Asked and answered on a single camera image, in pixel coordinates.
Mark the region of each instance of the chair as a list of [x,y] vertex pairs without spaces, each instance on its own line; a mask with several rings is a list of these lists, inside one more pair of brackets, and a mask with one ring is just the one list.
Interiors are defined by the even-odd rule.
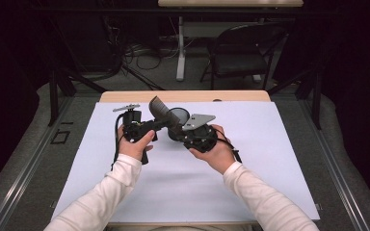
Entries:
[[[211,90],[214,89],[215,77],[263,74],[262,89],[266,89],[275,47],[286,35],[287,30],[276,23],[242,25],[225,30],[208,45],[209,64],[199,81],[203,81],[211,66]],[[260,51],[262,45],[267,47],[265,52]]]

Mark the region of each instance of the hand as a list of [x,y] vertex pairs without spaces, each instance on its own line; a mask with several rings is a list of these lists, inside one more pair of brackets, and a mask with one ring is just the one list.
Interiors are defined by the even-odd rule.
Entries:
[[[212,127],[220,131],[216,132],[218,138],[224,140],[224,128],[215,124],[213,124]],[[232,150],[222,141],[218,141],[212,150],[205,153],[201,153],[194,148],[190,148],[189,151],[194,154],[196,158],[207,162],[209,166],[217,170],[220,174],[224,174],[225,171],[235,162]]]
[[137,160],[143,158],[143,150],[149,151],[152,149],[152,145],[148,145],[155,136],[155,131],[151,130],[145,134],[139,141],[130,142],[125,137],[123,137],[122,128],[124,125],[121,125],[118,129],[119,134],[119,153],[125,154]]

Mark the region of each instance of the white shirt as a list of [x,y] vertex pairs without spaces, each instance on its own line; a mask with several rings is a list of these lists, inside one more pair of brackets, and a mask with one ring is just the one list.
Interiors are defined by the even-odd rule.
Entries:
[[[113,171],[53,218],[44,230],[103,230],[119,203],[134,189],[141,167],[140,161],[119,154]],[[233,163],[224,174],[224,182],[245,201],[264,230],[318,230],[297,205],[242,164]]]

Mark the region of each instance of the chair seat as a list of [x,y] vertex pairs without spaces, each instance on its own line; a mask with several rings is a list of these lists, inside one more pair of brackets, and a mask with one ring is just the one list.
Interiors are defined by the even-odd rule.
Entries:
[[224,54],[215,57],[214,71],[218,77],[265,74],[266,70],[267,63],[259,54]]

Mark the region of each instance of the person's left hand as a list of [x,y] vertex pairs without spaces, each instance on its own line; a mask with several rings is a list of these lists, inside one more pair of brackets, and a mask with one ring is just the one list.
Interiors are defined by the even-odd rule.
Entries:
[[121,125],[118,129],[119,135],[119,153],[130,156],[137,160],[143,158],[143,150],[149,151],[152,149],[152,145],[148,145],[155,136],[155,131],[151,130],[145,134],[139,141],[130,142],[124,136],[122,128],[124,125]]

